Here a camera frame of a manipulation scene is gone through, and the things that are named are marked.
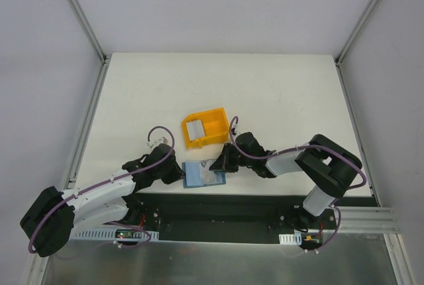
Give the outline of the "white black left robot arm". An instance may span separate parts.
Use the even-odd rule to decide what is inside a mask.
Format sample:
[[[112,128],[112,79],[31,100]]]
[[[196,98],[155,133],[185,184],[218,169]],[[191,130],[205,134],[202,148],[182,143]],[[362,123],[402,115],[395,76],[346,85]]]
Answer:
[[[136,223],[141,205],[135,194],[156,180],[172,184],[184,175],[176,154],[166,144],[128,161],[110,178],[92,186],[44,189],[20,221],[30,253],[49,257],[78,233],[104,223]]]

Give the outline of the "blue leather card holder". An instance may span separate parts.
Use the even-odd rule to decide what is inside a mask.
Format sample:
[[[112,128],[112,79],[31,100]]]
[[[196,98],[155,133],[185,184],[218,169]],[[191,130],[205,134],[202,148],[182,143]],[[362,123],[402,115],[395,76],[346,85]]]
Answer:
[[[214,159],[183,162],[182,170],[185,174],[184,188],[204,188],[225,185],[225,173],[214,172],[209,169],[214,162]]]

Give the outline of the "yellow plastic bin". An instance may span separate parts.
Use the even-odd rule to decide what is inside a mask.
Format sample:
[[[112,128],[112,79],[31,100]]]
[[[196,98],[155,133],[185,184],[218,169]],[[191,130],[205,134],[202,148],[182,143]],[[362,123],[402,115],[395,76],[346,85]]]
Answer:
[[[186,123],[198,119],[200,119],[203,123],[205,137],[190,142]],[[187,149],[203,148],[204,146],[210,144],[225,143],[229,137],[229,122],[223,107],[202,111],[199,113],[192,113],[182,121],[181,126],[184,135],[185,147]]]

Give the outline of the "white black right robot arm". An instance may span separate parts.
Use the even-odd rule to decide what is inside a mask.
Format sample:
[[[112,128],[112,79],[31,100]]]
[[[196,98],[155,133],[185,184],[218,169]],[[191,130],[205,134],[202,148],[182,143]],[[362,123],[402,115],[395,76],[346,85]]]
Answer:
[[[251,132],[242,133],[224,145],[209,169],[235,173],[240,167],[251,169],[261,178],[304,172],[315,185],[298,211],[298,220],[309,229],[321,222],[324,210],[344,196],[357,175],[362,175],[360,159],[321,134],[303,146],[277,152],[264,149]]]

